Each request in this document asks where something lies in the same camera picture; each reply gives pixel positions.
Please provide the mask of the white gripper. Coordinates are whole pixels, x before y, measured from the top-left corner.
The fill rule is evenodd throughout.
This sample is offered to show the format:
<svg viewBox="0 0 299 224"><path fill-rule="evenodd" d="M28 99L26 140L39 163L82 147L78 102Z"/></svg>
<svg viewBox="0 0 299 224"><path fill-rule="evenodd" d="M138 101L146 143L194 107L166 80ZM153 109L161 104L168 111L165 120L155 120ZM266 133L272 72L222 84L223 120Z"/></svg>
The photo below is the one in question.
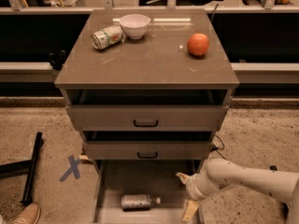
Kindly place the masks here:
<svg viewBox="0 0 299 224"><path fill-rule="evenodd" d="M190 176L183 173L176 173L176 176L180 179L182 184L186 185L186 190L191 197L191 200L186 200L184 202L184 209L181 217L181 221L187 223L194 217L199 209L199 202L197 201L202 201L207 197L209 191L209 179L206 171Z"/></svg>

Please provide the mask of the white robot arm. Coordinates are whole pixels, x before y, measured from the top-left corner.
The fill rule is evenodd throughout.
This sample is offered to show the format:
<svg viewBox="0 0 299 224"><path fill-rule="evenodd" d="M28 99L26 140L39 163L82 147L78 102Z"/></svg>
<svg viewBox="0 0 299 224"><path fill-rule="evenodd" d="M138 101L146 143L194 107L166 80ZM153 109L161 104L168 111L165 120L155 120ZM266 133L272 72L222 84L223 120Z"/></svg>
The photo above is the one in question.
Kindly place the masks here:
<svg viewBox="0 0 299 224"><path fill-rule="evenodd" d="M286 224L299 224L299 174L242 167L221 158L207 162L206 169L194 175L177 173L189 198L185 201L181 221L187 223L201 201L212 193L240 185L289 206Z"/></svg>

